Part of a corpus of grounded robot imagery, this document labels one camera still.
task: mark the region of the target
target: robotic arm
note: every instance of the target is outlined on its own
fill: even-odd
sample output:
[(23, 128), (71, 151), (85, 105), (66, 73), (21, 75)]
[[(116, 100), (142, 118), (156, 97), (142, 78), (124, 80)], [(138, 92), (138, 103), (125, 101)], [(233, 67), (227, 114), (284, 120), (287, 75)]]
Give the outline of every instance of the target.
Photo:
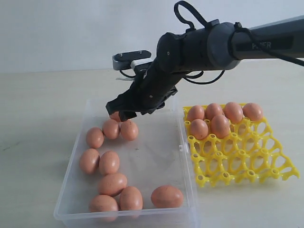
[[(192, 22), (185, 20), (178, 11), (179, 5), (187, 8), (204, 28), (195, 29)], [(210, 84), (243, 59), (279, 58), (304, 66), (304, 62), (297, 59), (304, 57), (304, 16), (247, 29), (239, 22), (207, 22), (185, 1), (177, 2), (174, 12), (190, 28), (181, 35), (164, 34), (157, 44), (154, 60), (150, 59), (149, 51), (113, 56), (114, 70), (128, 76), (122, 71), (133, 69), (135, 76), (128, 76), (133, 78), (133, 83), (126, 92), (107, 103), (109, 114), (118, 111), (122, 121), (136, 117), (136, 113), (152, 114), (177, 93), (175, 85), (180, 80)], [(210, 82), (191, 80), (210, 70), (222, 70), (222, 73)], [(193, 71), (201, 73), (187, 75)]]

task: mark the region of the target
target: brown egg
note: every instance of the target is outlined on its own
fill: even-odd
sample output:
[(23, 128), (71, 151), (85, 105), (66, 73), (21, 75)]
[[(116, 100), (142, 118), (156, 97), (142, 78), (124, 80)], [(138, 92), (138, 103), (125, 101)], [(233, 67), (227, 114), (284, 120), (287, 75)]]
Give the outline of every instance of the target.
[(141, 192), (133, 186), (126, 187), (119, 197), (121, 210), (142, 210), (143, 197)]
[(108, 139), (117, 139), (119, 131), (119, 124), (116, 120), (109, 119), (104, 122), (103, 132)]
[(86, 174), (94, 174), (98, 168), (99, 152), (95, 149), (86, 150), (79, 159), (79, 167)]
[(178, 208), (183, 204), (184, 196), (178, 188), (163, 185), (152, 192), (151, 201), (157, 208)]
[(225, 138), (230, 133), (229, 120), (224, 115), (216, 115), (210, 123), (211, 132), (219, 139)]
[(119, 169), (120, 160), (114, 151), (105, 152), (99, 160), (99, 171), (102, 175), (116, 173)]
[(131, 120), (123, 122), (120, 126), (120, 134), (122, 137), (128, 141), (133, 141), (138, 136), (138, 127), (136, 123)]
[(117, 196), (127, 187), (127, 177), (121, 173), (112, 173), (104, 176), (98, 183), (100, 195)]
[[(107, 195), (98, 195), (91, 200), (89, 210), (90, 212), (118, 211), (119, 206), (113, 197)], [(117, 217), (109, 217), (103, 219), (107, 222), (112, 222), (116, 218)]]
[(119, 117), (119, 112), (114, 112), (113, 114), (110, 115), (110, 118), (116, 120), (117, 122), (121, 122)]
[(201, 119), (193, 120), (190, 124), (190, 134), (197, 140), (203, 140), (208, 136), (208, 125)]
[(217, 103), (211, 103), (206, 108), (206, 119), (212, 120), (216, 115), (223, 115), (222, 107)]
[(243, 107), (244, 116), (248, 117), (253, 122), (258, 122), (263, 119), (263, 109), (255, 103), (247, 103)]
[(205, 118), (205, 111), (202, 106), (196, 105), (193, 106), (187, 114), (187, 120), (190, 122), (195, 120), (195, 119), (201, 119), (203, 120)]
[(243, 119), (242, 106), (236, 102), (228, 102), (224, 107), (224, 114), (233, 124), (238, 124)]
[(101, 147), (101, 145), (104, 143), (104, 139), (104, 134), (98, 127), (91, 128), (86, 133), (85, 138), (86, 144), (93, 149)]

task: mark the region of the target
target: white table surface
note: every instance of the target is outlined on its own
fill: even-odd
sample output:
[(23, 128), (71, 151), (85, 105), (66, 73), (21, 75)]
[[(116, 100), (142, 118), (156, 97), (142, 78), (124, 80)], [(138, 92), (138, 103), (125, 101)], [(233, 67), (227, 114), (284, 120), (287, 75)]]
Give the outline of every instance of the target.
[[(208, 72), (205, 78), (215, 75)], [(0, 227), (64, 227), (53, 211), (86, 100), (124, 92), (130, 82), (118, 77), (112, 70), (0, 75)], [(181, 105), (259, 103), (285, 154), (303, 175), (303, 67), (283, 61), (244, 62), (212, 85), (182, 81), (177, 88)], [(213, 217), (213, 227), (304, 227), (303, 179), (254, 188), (249, 191), (264, 191), (263, 203), (250, 200), (241, 188), (198, 189), (202, 207), (208, 193), (218, 193), (222, 202), (215, 201), (214, 208), (203, 213)], [(248, 200), (248, 211), (237, 203), (225, 205), (225, 198), (236, 194)]]

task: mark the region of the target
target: transparent plastic box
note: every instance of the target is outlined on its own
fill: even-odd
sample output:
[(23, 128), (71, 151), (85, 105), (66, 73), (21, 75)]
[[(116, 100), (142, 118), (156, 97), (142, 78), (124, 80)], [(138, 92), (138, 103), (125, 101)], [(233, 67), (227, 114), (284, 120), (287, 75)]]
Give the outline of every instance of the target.
[[(139, 127), (135, 141), (127, 142), (121, 137), (105, 140), (100, 154), (114, 150), (120, 156), (119, 172), (128, 178), (128, 186), (137, 187), (143, 196), (143, 210), (90, 213), (88, 204), (98, 194), (98, 172), (87, 176), (81, 172), (78, 161), (88, 146), (86, 132), (94, 126), (102, 127), (108, 114), (106, 102), (111, 99), (91, 99), (85, 106), (81, 130), (77, 136), (66, 175), (57, 200), (54, 217), (68, 228), (117, 228), (117, 227), (200, 227), (197, 215), (197, 189), (193, 166), (188, 149), (183, 110), (177, 97), (168, 100), (166, 106), (152, 115), (139, 115), (134, 119)], [(151, 193), (161, 185), (170, 184), (184, 194), (180, 208), (156, 209)], [(106, 217), (117, 217), (106, 222)]]

